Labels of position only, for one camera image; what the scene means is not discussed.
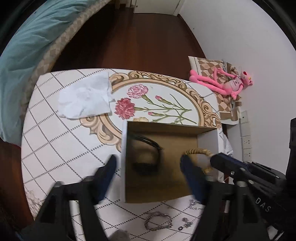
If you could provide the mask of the white cardboard box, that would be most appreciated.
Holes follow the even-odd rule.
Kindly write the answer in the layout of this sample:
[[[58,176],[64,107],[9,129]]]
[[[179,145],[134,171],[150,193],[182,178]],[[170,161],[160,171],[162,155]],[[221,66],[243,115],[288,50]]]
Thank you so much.
[[[162,148],[159,170],[154,175],[142,176],[132,169],[132,141],[129,135],[141,135],[157,142]],[[219,152],[218,129],[126,121],[122,127],[121,184],[122,202],[139,204],[161,202],[190,195],[189,186],[180,170],[182,154],[191,149]]]

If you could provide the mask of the small silver charm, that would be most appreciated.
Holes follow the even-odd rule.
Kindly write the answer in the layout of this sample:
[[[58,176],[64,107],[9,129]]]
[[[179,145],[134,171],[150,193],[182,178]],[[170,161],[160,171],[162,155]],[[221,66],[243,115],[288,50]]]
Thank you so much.
[[[182,218],[182,222],[184,223],[185,228],[189,228],[193,225],[193,222],[189,221],[186,217]]]

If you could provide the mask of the black smart band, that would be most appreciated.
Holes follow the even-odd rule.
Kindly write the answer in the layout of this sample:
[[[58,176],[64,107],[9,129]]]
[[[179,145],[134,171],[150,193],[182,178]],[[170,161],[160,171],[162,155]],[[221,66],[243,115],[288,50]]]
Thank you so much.
[[[142,176],[154,175],[158,172],[162,148],[150,138],[141,135],[129,135],[132,141],[132,169]]]

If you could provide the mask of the white crumpled tissue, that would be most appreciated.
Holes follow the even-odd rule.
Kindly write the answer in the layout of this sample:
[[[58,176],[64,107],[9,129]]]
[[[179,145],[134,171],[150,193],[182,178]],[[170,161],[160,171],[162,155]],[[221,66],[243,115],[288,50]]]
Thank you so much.
[[[70,120],[110,113],[114,101],[106,71],[88,76],[62,89],[58,98],[58,116]]]

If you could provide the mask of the pink panther plush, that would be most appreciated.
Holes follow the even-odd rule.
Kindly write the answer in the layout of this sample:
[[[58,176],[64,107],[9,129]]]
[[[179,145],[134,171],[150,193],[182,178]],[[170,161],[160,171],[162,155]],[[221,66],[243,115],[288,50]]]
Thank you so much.
[[[230,80],[224,83],[219,83],[217,74],[230,77]],[[241,72],[240,75],[233,75],[225,72],[221,68],[214,69],[213,78],[199,75],[195,70],[192,69],[190,71],[189,80],[191,82],[203,85],[222,96],[231,96],[233,100],[237,99],[238,95],[243,89],[253,85],[252,77],[246,71]]]

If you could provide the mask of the teal blanket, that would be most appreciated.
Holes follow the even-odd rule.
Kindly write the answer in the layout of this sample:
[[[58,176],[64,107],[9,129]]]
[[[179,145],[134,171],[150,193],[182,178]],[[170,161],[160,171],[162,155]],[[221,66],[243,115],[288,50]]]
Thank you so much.
[[[20,26],[1,55],[1,139],[21,145],[21,99],[49,46],[94,1],[46,1]]]

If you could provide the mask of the white door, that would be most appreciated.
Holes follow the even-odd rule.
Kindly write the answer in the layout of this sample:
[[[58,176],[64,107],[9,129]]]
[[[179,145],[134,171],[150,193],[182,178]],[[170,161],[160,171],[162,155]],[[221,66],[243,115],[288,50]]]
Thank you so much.
[[[135,0],[131,1],[136,14],[176,15],[184,1],[180,0]]]

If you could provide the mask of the white wall socket strip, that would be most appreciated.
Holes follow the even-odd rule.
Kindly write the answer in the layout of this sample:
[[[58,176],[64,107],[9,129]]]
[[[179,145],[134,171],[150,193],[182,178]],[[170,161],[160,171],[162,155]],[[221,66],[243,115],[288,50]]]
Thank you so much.
[[[241,113],[239,127],[240,127],[243,161],[251,162],[252,161],[252,139],[251,139],[250,122],[248,120],[248,114],[246,110],[244,110]]]

